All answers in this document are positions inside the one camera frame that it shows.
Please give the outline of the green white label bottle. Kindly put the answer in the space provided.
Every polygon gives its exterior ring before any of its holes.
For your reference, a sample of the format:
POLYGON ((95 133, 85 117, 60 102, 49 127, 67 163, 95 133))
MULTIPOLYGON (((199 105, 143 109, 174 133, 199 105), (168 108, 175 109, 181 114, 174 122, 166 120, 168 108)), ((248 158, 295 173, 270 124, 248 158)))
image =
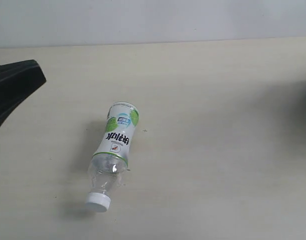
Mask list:
POLYGON ((91 190, 86 206, 91 211, 104 213, 109 209, 110 193, 128 169, 129 150, 138 122, 139 112, 134 105, 119 101, 110 107, 103 139, 88 168, 91 190))

